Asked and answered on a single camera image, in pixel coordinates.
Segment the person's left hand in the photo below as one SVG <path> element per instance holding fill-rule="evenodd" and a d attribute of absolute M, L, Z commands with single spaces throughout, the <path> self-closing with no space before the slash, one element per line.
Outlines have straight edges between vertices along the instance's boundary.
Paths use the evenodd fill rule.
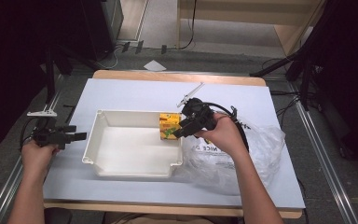
<path fill-rule="evenodd" d="M 43 180 L 51 158 L 59 151 L 57 147 L 54 145 L 40 147 L 35 140 L 24 145 L 21 150 L 24 176 Z"/>

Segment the table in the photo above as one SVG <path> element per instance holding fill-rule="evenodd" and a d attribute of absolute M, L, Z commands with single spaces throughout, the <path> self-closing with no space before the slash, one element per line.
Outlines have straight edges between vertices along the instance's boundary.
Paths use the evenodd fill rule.
<path fill-rule="evenodd" d="M 192 19 L 194 0 L 177 3 L 176 39 L 180 48 L 180 20 Z M 290 55 L 319 19 L 323 5 L 324 0 L 198 0 L 196 20 L 274 24 L 284 53 Z"/>
<path fill-rule="evenodd" d="M 239 115 L 246 111 L 245 108 L 251 108 L 251 105 L 256 105 L 261 100 L 265 103 L 256 106 L 256 113 L 246 112 L 243 115 L 249 115 L 249 119 L 257 124 L 272 122 L 279 126 L 269 89 L 261 78 L 122 71 L 97 71 L 94 74 L 82 93 L 71 124 L 77 125 L 78 132 L 90 134 L 96 110 L 103 109 L 101 107 L 104 106 L 125 110 L 178 110 L 177 101 L 198 86 L 200 81 L 207 85 L 197 92 L 197 96 L 205 101 L 218 95 L 227 97 L 230 94 L 253 92 L 255 95 L 248 95 L 248 100 L 243 105 L 236 105 Z M 160 96 L 161 91 L 171 93 L 167 93 L 169 97 L 150 101 L 150 97 Z M 263 111 L 268 111 L 270 119 L 264 118 Z M 149 214 L 242 216 L 239 195 L 220 195 L 191 183 L 171 182 L 170 179 L 145 181 L 98 177 L 90 166 L 81 162 L 86 144 L 86 141 L 74 142 L 55 158 L 44 185 L 46 207 Z M 275 178 L 277 181 L 268 187 L 268 193 L 281 216 L 301 217 L 305 205 L 286 147 L 282 151 L 281 169 Z"/>

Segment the forearm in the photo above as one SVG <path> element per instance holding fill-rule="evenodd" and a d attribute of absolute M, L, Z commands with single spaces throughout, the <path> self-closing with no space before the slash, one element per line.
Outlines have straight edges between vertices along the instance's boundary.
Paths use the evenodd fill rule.
<path fill-rule="evenodd" d="M 43 178 L 23 176 L 8 223 L 45 223 Z"/>
<path fill-rule="evenodd" d="M 246 149 L 233 156 L 241 192 L 245 223 L 282 223 Z"/>

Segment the black cable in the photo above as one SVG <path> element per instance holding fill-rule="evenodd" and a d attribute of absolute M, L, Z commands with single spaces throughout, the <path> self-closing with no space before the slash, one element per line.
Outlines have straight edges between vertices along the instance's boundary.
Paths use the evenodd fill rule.
<path fill-rule="evenodd" d="M 76 106 L 75 106 L 75 105 L 63 105 L 63 107 L 69 107 L 69 108 L 71 108 L 71 111 L 69 112 L 69 115 L 68 115 L 68 117 L 67 117 L 66 120 L 65 120 L 65 123 L 69 123 L 69 121 L 71 120 L 72 116 L 73 116 L 74 113 L 75 113 Z"/>
<path fill-rule="evenodd" d="M 217 105 L 217 104 L 214 104 L 214 103 L 209 103 L 209 102 L 202 102 L 202 103 L 199 103 L 199 104 L 193 104 L 193 106 L 197 106 L 197 105 L 211 105 L 211 106 L 214 106 L 214 107 L 217 107 L 221 110 L 223 110 L 224 112 L 226 112 L 230 117 L 234 117 L 234 114 L 229 112 L 227 109 L 225 109 L 224 107 L 222 107 L 221 105 Z"/>
<path fill-rule="evenodd" d="M 302 188 L 302 191 L 303 191 L 303 194 L 304 194 L 304 198 L 308 198 L 307 197 L 307 193 L 306 193 L 306 189 L 305 189 L 305 186 L 304 184 L 301 182 L 301 180 L 299 178 L 297 178 L 297 182 L 298 184 L 300 185 L 300 187 Z M 307 208 L 304 208 L 303 209 L 303 212 L 304 212 L 304 218 L 305 218 L 305 223 L 309 224 L 310 223 L 310 220 L 308 218 L 308 212 L 307 212 Z"/>
<path fill-rule="evenodd" d="M 34 119 L 38 119 L 38 118 L 31 118 L 31 119 L 28 119 L 25 124 L 22 126 L 22 129 L 21 129 L 21 133 L 20 133 L 20 150 L 22 149 L 22 146 L 24 144 L 24 141 L 29 138 L 31 135 L 29 135 L 28 137 L 24 138 L 24 134 L 25 134 L 25 129 L 27 128 L 28 124 L 34 120 Z"/>
<path fill-rule="evenodd" d="M 299 91 L 269 91 L 271 95 L 299 95 Z"/>
<path fill-rule="evenodd" d="M 286 111 L 287 111 L 290 107 L 292 107 L 293 105 L 295 105 L 298 101 L 299 101 L 299 97 L 296 96 L 296 97 L 289 103 L 289 105 L 288 105 L 287 107 L 284 107 L 284 108 L 279 109 L 279 110 L 276 111 L 277 117 L 279 117 L 280 115 L 282 115 L 282 116 L 281 116 L 281 124 L 280 124 L 281 127 L 283 126 L 284 114 L 286 113 Z"/>
<path fill-rule="evenodd" d="M 193 38 L 194 38 L 194 20 L 196 19 L 196 9 L 197 9 L 197 0 L 194 1 L 194 8 L 193 8 L 193 19 L 192 19 L 192 22 L 191 22 L 191 38 L 190 40 L 188 41 L 187 45 L 184 46 L 184 47 L 181 47 L 179 49 L 177 48 L 168 48 L 168 49 L 173 49 L 173 50 L 181 50 L 181 49 L 186 49 L 192 42 L 193 42 Z M 129 46 L 129 48 L 133 48 L 133 49 L 137 49 L 138 47 L 135 47 L 135 46 Z"/>
<path fill-rule="evenodd" d="M 242 124 L 237 120 L 237 108 L 235 108 L 234 106 L 232 106 L 232 107 L 231 107 L 232 113 L 231 113 L 231 112 L 229 112 L 227 109 L 225 109 L 224 107 L 222 107 L 221 105 L 217 105 L 217 104 L 215 104 L 215 103 L 202 102 L 202 103 L 199 103 L 199 104 L 193 104 L 192 106 L 197 106 L 197 105 L 209 105 L 209 106 L 214 106 L 214 107 L 217 107 L 217 108 L 223 110 L 224 112 L 226 112 L 226 113 L 229 115 L 229 117 L 231 118 L 231 120 L 235 123 L 235 126 L 237 126 L 238 131 L 240 132 L 242 141 L 243 141 L 243 143 L 245 144 L 246 149 L 248 149 L 248 151 L 249 151 L 249 144 L 248 144 L 248 139 L 246 138 L 245 131 L 244 131 L 243 128 L 242 128 Z"/>
<path fill-rule="evenodd" d="M 105 55 L 104 55 L 100 60 L 97 60 L 97 61 L 95 61 L 95 62 L 96 62 L 96 63 L 99 63 L 99 62 L 105 60 L 109 54 L 110 54 L 110 52 L 106 52 Z"/>
<path fill-rule="evenodd" d="M 194 8 L 193 8 L 193 21 L 191 22 L 191 38 L 190 41 L 188 41 L 188 44 L 185 47 L 179 48 L 179 49 L 186 49 L 191 42 L 193 42 L 194 38 L 194 20 L 196 19 L 196 8 L 197 8 L 197 0 L 194 1 Z"/>
<path fill-rule="evenodd" d="M 193 26 L 191 26 L 190 25 L 190 20 L 187 20 L 187 26 L 188 26 L 188 29 L 191 31 L 191 34 L 192 34 L 192 36 L 194 36 L 194 22 L 193 22 Z M 196 45 L 197 45 L 197 43 L 196 42 L 194 42 L 193 41 L 193 43 L 194 43 L 194 45 L 193 45 L 193 48 L 195 48 L 196 47 Z"/>
<path fill-rule="evenodd" d="M 264 65 L 266 65 L 266 63 L 269 63 L 271 61 L 278 61 L 278 60 L 283 60 L 283 59 L 286 59 L 287 61 L 291 62 L 288 58 L 272 58 L 272 59 L 268 59 L 266 61 L 264 61 L 262 64 L 261 64 L 261 70 L 264 70 Z M 284 65 L 284 71 L 287 72 L 287 68 L 286 68 L 286 64 Z"/>

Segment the small yellow package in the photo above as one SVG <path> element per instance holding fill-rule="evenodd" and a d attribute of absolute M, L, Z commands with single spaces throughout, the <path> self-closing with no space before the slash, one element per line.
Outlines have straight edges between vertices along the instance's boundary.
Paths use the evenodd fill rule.
<path fill-rule="evenodd" d="M 159 136 L 161 139 L 176 140 L 173 132 L 180 129 L 180 114 L 161 113 L 159 114 Z"/>

